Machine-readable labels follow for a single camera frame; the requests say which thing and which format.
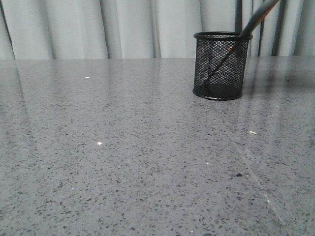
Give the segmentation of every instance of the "pen holder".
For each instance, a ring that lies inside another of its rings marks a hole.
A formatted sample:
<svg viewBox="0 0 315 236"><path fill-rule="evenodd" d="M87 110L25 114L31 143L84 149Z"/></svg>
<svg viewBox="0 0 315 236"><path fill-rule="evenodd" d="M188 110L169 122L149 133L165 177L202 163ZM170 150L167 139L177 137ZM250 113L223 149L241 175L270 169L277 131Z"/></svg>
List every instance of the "pen holder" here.
<svg viewBox="0 0 315 236"><path fill-rule="evenodd" d="M236 32L200 32L197 39L193 93L212 100L242 96L248 42L252 35Z"/></svg>

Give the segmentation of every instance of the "curtain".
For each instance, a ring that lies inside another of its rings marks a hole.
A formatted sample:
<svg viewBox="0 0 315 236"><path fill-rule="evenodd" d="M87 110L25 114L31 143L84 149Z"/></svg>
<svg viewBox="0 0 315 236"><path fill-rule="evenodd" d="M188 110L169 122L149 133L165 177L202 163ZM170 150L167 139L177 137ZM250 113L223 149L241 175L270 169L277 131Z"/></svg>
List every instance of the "curtain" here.
<svg viewBox="0 0 315 236"><path fill-rule="evenodd" d="M1 0L0 59L193 58L195 32L238 31L263 0ZM315 55L315 0L280 0L249 56Z"/></svg>

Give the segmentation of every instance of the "gray speckled countertop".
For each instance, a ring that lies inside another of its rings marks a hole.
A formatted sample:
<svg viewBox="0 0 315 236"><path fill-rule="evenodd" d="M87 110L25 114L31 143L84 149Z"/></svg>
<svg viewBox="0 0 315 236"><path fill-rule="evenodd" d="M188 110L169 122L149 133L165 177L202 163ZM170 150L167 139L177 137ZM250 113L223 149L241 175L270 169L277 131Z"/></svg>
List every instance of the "gray speckled countertop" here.
<svg viewBox="0 0 315 236"><path fill-rule="evenodd" d="M1 236L315 235L315 57L0 61Z"/></svg>

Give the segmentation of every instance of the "granite surface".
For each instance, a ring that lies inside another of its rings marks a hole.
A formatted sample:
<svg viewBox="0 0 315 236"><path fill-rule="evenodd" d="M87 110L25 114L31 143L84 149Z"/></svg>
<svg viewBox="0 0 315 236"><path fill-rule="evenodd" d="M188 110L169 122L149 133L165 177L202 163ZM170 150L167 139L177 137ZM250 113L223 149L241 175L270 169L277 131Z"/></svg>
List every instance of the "granite surface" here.
<svg viewBox="0 0 315 236"><path fill-rule="evenodd" d="M0 61L1 236L315 235L315 57Z"/></svg>

